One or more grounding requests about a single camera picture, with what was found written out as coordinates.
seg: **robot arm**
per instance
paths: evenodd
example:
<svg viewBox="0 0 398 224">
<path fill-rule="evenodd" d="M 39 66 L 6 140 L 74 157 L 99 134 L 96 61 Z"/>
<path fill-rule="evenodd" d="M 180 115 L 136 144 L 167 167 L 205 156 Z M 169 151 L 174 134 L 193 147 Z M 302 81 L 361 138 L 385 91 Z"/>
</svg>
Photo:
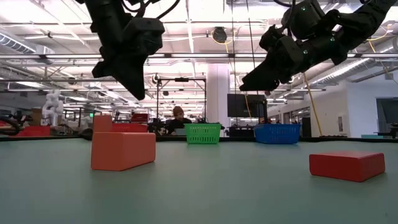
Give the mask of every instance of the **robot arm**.
<svg viewBox="0 0 398 224">
<path fill-rule="evenodd" d="M 377 31 L 396 1 L 370 0 L 351 14 L 331 10 L 326 15 L 316 0 L 298 3 L 282 19 L 284 27 L 291 29 L 297 40 L 284 35 L 283 29 L 270 27 L 259 43 L 267 57 L 242 79 L 240 90 L 272 91 L 279 83 L 287 83 L 291 76 L 325 60 L 331 59 L 335 65 L 344 62 L 349 50 Z M 337 24 L 341 29 L 333 32 Z"/>
<path fill-rule="evenodd" d="M 165 29 L 159 20 L 179 2 L 158 18 L 143 18 L 149 3 L 160 0 L 128 0 L 131 5 L 140 3 L 135 17 L 125 13 L 124 0 L 76 0 L 86 4 L 93 21 L 90 29 L 98 34 L 102 47 L 102 62 L 93 69 L 94 78 L 112 76 L 138 100 L 145 98 L 143 66 L 149 55 L 162 48 Z"/>
</svg>

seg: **ceiling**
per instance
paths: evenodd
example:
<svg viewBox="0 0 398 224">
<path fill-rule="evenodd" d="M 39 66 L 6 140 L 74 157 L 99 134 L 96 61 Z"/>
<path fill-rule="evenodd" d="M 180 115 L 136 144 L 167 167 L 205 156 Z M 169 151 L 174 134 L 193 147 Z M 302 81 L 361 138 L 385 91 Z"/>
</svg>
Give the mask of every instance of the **ceiling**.
<svg viewBox="0 0 398 224">
<path fill-rule="evenodd" d="M 174 3 L 174 0 L 161 0 L 157 4 L 150 4 L 146 10 L 145 17 L 156 17 L 164 12 Z M 234 7 L 225 4 L 225 0 L 182 0 L 180 4 L 164 18 L 165 33 L 163 35 L 163 47 L 158 53 L 219 53 L 228 52 L 235 53 L 266 53 L 265 50 L 258 46 L 261 35 L 268 29 L 270 25 L 279 24 L 280 19 L 286 8 L 279 6 L 273 2 L 250 0 L 249 12 L 245 1 L 235 1 Z M 336 8 L 342 12 L 352 12 L 360 6 L 359 2 L 349 4 L 327 4 L 320 1 L 322 8 Z M 80 5 L 73 0 L 2 0 L 0 1 L 0 32 L 4 31 L 14 34 L 21 41 L 26 41 L 32 45 L 43 45 L 53 50 L 55 54 L 98 54 L 101 46 L 96 34 L 90 31 L 91 19 L 85 5 Z M 388 38 L 395 35 L 398 26 L 395 20 L 398 9 L 393 7 L 388 13 L 383 26 L 373 35 L 373 38 L 381 37 L 386 34 L 387 25 L 390 26 L 386 38 L 378 40 L 378 43 L 384 42 Z M 217 44 L 210 34 L 214 27 L 221 26 L 225 28 L 228 37 L 231 39 L 232 33 L 235 32 L 236 40 L 227 46 Z M 360 45 L 355 51 L 366 52 L 369 50 L 367 44 Z M 0 46 L 2 54 L 18 54 L 15 50 L 8 47 Z M 256 64 L 261 62 L 261 58 L 256 59 Z M 67 79 L 75 77 L 77 79 L 92 79 L 91 70 L 93 65 L 98 61 L 92 60 L 54 60 L 53 64 L 46 65 L 33 60 L 5 60 L 8 64 L 22 67 L 27 70 L 30 75 L 18 72 L 19 78 L 53 78 Z M 191 59 L 175 60 L 172 58 L 149 59 L 144 66 L 146 78 L 146 88 L 154 89 L 152 82 L 153 76 L 157 74 L 160 78 L 190 77 L 205 78 L 207 73 L 207 65 L 209 63 L 230 63 L 227 58 L 219 58 L 217 60 L 208 59 Z M 333 67 L 331 62 L 321 63 L 307 72 L 309 79 L 315 78 L 317 75 Z M 241 84 L 241 77 L 250 72 L 253 68 L 253 61 L 248 59 L 236 59 L 234 66 L 235 73 L 239 77 L 238 83 L 235 83 L 231 77 L 231 89 Z M 10 78 L 2 73 L 4 79 Z M 303 80 L 296 79 L 292 86 L 281 86 L 280 88 L 292 88 L 302 83 Z M 80 97 L 87 97 L 92 102 L 104 103 L 105 101 L 114 103 L 126 103 L 137 106 L 138 102 L 126 91 L 115 91 L 119 95 L 113 100 L 111 96 L 99 96 L 99 91 L 95 89 L 102 88 L 104 92 L 107 89 L 123 89 L 124 87 L 117 82 L 77 82 L 70 85 L 66 82 L 47 83 L 45 87 L 54 87 L 57 84 L 59 88 L 65 90 L 79 89 Z M 13 88 L 27 89 L 26 85 L 14 85 Z M 203 111 L 204 93 L 201 85 L 195 82 L 175 83 L 169 82 L 166 88 L 184 88 L 190 91 L 170 91 L 168 96 L 160 94 L 162 100 L 166 104 L 161 109 L 164 114 L 170 113 L 170 108 L 175 103 L 180 103 L 190 111 L 188 114 L 200 114 Z M 275 96 L 279 96 L 280 92 L 275 92 Z M 147 98 L 139 102 L 140 108 L 136 110 L 145 111 L 145 108 L 153 108 L 156 100 L 153 98 L 155 91 L 148 92 Z M 180 101 L 171 102 L 171 98 L 181 99 Z"/>
</svg>

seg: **white column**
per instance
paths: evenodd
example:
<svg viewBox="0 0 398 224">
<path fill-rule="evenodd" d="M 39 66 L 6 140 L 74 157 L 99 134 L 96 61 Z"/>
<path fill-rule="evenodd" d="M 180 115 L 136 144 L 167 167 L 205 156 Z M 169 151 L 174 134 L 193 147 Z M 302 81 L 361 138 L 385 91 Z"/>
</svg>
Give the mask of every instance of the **white column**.
<svg viewBox="0 0 398 224">
<path fill-rule="evenodd" d="M 209 64 L 207 70 L 207 106 L 208 122 L 220 122 L 229 127 L 227 94 L 229 93 L 229 65 Z"/>
</svg>

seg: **white robot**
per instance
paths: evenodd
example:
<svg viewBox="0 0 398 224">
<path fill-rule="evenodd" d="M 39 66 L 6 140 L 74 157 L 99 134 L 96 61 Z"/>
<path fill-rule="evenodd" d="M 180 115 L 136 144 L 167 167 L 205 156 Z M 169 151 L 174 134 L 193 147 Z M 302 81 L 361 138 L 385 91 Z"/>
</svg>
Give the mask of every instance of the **white robot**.
<svg viewBox="0 0 398 224">
<path fill-rule="evenodd" d="M 58 125 L 58 116 L 62 115 L 63 111 L 63 102 L 59 100 L 60 94 L 60 90 L 50 90 L 50 92 L 45 96 L 46 102 L 42 109 L 42 126 Z"/>
</svg>

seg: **wall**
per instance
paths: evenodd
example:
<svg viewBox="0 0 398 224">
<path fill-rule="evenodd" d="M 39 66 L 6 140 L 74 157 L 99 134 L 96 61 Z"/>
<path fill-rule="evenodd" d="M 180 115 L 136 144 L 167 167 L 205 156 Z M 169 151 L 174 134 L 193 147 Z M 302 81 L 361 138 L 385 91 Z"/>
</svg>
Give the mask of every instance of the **wall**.
<svg viewBox="0 0 398 224">
<path fill-rule="evenodd" d="M 317 109 L 322 134 L 329 135 L 347 135 L 350 136 L 349 116 L 348 116 L 348 102 L 346 83 L 340 83 L 338 86 L 328 86 L 326 91 L 313 92 L 315 107 Z M 308 94 L 305 95 L 304 100 L 290 100 L 287 105 L 273 106 L 268 110 L 268 116 L 274 116 L 298 110 L 305 107 L 311 108 L 311 132 L 312 137 L 319 137 L 320 132 L 313 112 L 313 107 Z M 338 129 L 338 117 L 343 117 L 343 132 Z"/>
<path fill-rule="evenodd" d="M 15 113 L 16 108 L 31 109 L 33 107 L 43 107 L 45 95 L 28 93 L 27 97 L 20 96 L 19 93 L 0 93 L 0 109 L 11 110 Z"/>
<path fill-rule="evenodd" d="M 398 97 L 398 85 L 391 80 L 350 83 L 348 111 L 353 138 L 378 132 L 376 98 Z"/>
</svg>

